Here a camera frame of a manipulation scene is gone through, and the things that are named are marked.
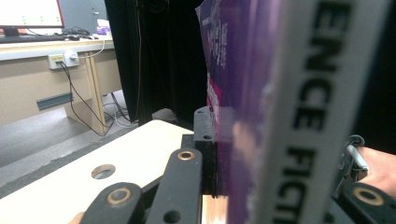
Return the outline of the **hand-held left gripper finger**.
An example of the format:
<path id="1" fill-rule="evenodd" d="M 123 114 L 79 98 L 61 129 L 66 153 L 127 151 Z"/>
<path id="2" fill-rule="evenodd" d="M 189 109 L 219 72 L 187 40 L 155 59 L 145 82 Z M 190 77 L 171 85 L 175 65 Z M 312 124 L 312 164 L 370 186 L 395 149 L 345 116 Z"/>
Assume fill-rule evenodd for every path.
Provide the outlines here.
<path id="1" fill-rule="evenodd" d="M 203 156 L 202 193 L 216 196 L 217 185 L 217 142 L 212 119 L 212 112 L 208 106 L 201 107 L 194 112 L 193 144 Z"/>

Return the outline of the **dark blue cover magazine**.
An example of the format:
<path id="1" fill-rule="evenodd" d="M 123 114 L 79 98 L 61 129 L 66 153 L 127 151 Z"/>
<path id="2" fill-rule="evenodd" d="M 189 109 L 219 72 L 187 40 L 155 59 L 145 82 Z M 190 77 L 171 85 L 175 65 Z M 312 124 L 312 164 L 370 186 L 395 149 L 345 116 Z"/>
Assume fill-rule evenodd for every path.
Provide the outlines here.
<path id="1" fill-rule="evenodd" d="M 388 0 L 206 0 L 199 19 L 217 142 L 204 224 L 396 224 L 361 183 L 333 196 Z"/>

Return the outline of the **purple tissue box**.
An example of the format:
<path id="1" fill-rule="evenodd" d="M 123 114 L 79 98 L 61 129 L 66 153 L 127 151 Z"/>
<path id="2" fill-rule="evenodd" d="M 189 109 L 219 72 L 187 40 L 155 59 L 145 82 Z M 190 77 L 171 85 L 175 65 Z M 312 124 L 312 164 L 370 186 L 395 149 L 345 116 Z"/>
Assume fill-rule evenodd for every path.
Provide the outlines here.
<path id="1" fill-rule="evenodd" d="M 109 21 L 103 20 L 103 19 L 98 19 L 97 26 L 96 26 L 96 33 L 98 35 L 107 35 L 110 32 L 111 32 L 111 29 L 110 29 Z"/>

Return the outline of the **white power strip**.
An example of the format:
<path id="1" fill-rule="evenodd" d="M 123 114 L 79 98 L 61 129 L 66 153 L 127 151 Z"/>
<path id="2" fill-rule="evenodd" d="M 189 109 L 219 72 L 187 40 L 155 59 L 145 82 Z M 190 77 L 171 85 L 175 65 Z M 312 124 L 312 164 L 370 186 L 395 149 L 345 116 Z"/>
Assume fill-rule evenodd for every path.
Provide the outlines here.
<path id="1" fill-rule="evenodd" d="M 48 56 L 49 69 L 61 69 L 63 67 L 73 67 L 79 65 L 78 54 L 74 51 L 51 54 Z"/>

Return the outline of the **black keyboard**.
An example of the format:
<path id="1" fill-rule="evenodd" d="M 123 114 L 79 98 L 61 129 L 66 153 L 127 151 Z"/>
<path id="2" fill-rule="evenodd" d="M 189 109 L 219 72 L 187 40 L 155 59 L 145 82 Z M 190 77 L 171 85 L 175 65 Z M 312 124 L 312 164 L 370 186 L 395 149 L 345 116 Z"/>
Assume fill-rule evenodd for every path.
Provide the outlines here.
<path id="1" fill-rule="evenodd" d="M 61 35 L 15 35 L 0 36 L 0 44 L 26 43 L 26 42 L 46 42 L 64 41 L 66 38 Z"/>

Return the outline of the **computer monitor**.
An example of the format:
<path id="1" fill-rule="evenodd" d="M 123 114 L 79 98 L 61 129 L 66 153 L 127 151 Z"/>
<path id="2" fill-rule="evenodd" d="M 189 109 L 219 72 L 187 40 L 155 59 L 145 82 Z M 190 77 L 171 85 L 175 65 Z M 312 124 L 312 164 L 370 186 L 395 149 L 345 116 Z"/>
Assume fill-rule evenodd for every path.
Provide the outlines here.
<path id="1" fill-rule="evenodd" d="M 0 0 L 0 30 L 5 36 L 30 28 L 64 28 L 59 0 Z"/>

